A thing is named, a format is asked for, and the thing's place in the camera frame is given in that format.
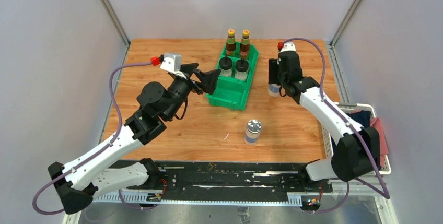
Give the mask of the black cap white powder jar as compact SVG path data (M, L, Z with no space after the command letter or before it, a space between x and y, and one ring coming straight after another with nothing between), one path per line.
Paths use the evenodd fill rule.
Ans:
M238 80L246 81L248 77L249 63L244 58L236 61L235 64L235 75L234 77Z

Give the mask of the yellow cap sauce bottle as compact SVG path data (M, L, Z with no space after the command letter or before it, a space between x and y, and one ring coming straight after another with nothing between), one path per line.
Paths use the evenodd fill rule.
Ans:
M235 30L229 29L228 36L225 44L225 54L227 56L233 56L236 50Z
M250 31L244 29L242 32L242 39L240 41L239 54L242 59L247 60L250 51Z

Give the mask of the black cap salt jar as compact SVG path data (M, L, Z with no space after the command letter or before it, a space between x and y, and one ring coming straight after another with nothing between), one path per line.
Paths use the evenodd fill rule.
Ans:
M232 76L232 60L228 55L219 60L220 75L225 77Z

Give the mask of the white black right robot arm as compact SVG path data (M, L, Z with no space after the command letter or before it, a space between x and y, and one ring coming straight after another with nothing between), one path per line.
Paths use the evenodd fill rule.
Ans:
M296 51L279 52L268 61L269 84L279 85L285 95L308 110L335 141L333 156L302 166L298 184L312 191L320 180L338 178L348 182L380 166L380 135L374 127L364 127L344 113L321 89L304 76Z

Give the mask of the silver lid spice jar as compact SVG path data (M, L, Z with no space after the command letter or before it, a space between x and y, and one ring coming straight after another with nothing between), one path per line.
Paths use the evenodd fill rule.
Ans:
M268 93L272 97L280 96L280 85L277 84L269 84L268 85Z

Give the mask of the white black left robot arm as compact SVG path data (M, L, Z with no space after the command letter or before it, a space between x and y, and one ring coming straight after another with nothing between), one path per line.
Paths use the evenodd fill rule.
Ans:
M62 212L75 214L94 199L123 188L154 189L161 184L161 172L151 158L124 168L112 169L111 165L158 137L167 128L165 122L179 119L177 111L188 105L191 92L213 94L221 71L202 72L198 63L190 63L168 74L173 78L168 88L156 81L143 87L136 98L139 109L110 138L69 163L55 162L48 167Z

